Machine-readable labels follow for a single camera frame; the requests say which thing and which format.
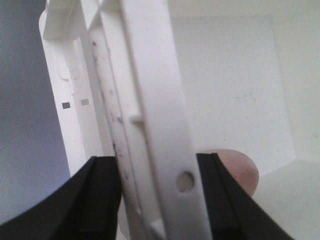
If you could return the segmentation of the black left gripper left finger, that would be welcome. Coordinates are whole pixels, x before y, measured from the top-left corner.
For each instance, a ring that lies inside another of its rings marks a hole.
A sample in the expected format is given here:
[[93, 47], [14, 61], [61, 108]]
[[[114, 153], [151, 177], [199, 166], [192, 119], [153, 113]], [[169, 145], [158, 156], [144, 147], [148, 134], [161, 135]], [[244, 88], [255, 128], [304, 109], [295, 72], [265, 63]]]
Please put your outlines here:
[[114, 240], [122, 185], [114, 156], [93, 156], [46, 199], [0, 226], [2, 240]]

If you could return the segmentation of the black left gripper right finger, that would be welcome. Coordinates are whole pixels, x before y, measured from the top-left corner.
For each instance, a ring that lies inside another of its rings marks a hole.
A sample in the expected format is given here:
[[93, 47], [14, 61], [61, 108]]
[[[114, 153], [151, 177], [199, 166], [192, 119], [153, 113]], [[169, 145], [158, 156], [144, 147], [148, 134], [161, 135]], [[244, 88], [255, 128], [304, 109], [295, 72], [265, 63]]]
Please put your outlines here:
[[290, 240], [232, 177], [217, 153], [196, 155], [215, 240]]

